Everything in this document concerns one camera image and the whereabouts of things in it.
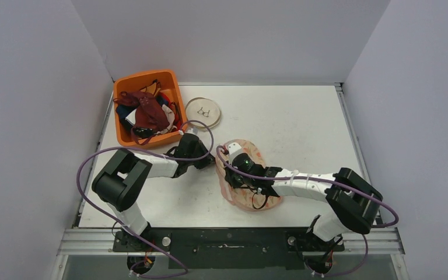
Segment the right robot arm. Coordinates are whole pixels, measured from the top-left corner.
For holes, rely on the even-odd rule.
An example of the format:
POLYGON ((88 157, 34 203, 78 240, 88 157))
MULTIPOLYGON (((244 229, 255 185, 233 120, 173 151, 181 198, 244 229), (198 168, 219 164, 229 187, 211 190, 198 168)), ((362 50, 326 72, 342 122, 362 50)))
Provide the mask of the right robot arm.
POLYGON ((307 174, 281 167, 264 167, 240 152, 223 161, 225 180, 233 188, 247 187, 269 197, 300 197, 326 203, 330 211, 318 215, 308 228, 307 244, 321 250, 333 238, 355 232, 370 233, 383 197, 353 170, 307 174))

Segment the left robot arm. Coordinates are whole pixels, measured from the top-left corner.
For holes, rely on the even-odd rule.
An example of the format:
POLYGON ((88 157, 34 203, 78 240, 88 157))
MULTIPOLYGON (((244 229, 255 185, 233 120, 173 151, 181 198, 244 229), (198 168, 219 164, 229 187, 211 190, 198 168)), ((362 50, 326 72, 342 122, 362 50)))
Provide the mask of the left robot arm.
POLYGON ((178 145, 161 155, 141 155, 121 148, 115 152, 92 183, 92 191, 114 212, 128 244, 136 251, 146 250, 151 243, 150 227, 137 204, 147 179, 175 179, 191 166, 197 170, 215 163, 215 157, 198 136, 185 133, 178 145))

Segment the white mesh laundry bag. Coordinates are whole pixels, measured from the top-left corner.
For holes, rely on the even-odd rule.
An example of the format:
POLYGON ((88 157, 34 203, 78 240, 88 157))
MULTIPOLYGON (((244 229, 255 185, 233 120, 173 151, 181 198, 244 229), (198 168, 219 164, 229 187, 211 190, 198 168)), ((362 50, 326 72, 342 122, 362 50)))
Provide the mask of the white mesh laundry bag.
POLYGON ((204 97, 191 99, 185 105, 185 113, 189 120, 198 120, 209 128, 218 125, 222 116, 220 106, 215 101, 204 97))

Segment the carrot print bra case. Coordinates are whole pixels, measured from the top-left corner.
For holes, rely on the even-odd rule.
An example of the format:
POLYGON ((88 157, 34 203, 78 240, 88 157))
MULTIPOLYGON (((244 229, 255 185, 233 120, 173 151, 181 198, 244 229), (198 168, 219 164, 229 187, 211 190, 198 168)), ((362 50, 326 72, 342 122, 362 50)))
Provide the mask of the carrot print bra case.
MULTIPOLYGON (((224 144, 224 147, 227 148, 232 142, 239 144, 255 163, 258 163, 263 167, 266 166, 260 150, 251 141, 245 139, 233 139, 227 141, 224 144)), ((218 175, 222 197, 230 204, 244 211, 266 211, 277 207, 282 202, 281 197, 268 197, 268 199, 265 199, 264 195, 255 194, 248 188, 232 188, 232 186, 225 180, 225 165, 217 157, 216 173, 218 175)))

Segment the dark red bra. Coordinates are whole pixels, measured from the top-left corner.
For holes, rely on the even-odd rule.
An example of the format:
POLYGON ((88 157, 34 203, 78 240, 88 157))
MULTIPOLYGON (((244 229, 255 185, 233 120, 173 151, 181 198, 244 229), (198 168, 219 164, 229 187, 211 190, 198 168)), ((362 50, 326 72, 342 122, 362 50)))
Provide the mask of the dark red bra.
POLYGON ((143 91, 121 92, 114 99, 121 126, 138 145, 146 145, 153 137, 165 134, 172 127, 162 106, 153 94, 143 91))

